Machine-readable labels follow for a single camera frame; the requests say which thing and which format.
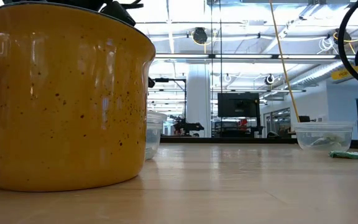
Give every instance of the workbench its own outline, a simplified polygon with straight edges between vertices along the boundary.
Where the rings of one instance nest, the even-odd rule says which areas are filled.
[[[296,144],[162,144],[121,184],[0,190],[0,223],[358,223],[358,160]]]

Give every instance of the wooden table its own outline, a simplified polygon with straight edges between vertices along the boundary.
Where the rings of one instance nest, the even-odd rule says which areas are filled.
[[[358,223],[358,161],[297,145],[162,144],[125,183],[0,190],[0,223]]]

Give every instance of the computer monitor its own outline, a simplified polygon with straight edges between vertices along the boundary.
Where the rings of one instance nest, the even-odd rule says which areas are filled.
[[[259,117],[258,93],[218,93],[218,116]]]

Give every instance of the green cloth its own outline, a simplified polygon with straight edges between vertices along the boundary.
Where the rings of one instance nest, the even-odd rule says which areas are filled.
[[[358,159],[358,152],[331,151],[329,156],[332,158]]]

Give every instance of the ductwork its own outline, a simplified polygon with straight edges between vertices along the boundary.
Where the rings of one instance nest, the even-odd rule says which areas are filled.
[[[317,67],[312,68],[311,70],[308,70],[305,73],[301,73],[300,75],[293,76],[293,78],[290,80],[291,88],[297,89],[299,87],[304,88],[306,86],[317,85],[317,83],[331,77],[332,72],[335,72],[343,68],[344,65],[341,61],[330,63],[327,65],[318,65]],[[288,88],[287,85],[281,84],[273,89],[285,90],[287,88]]]

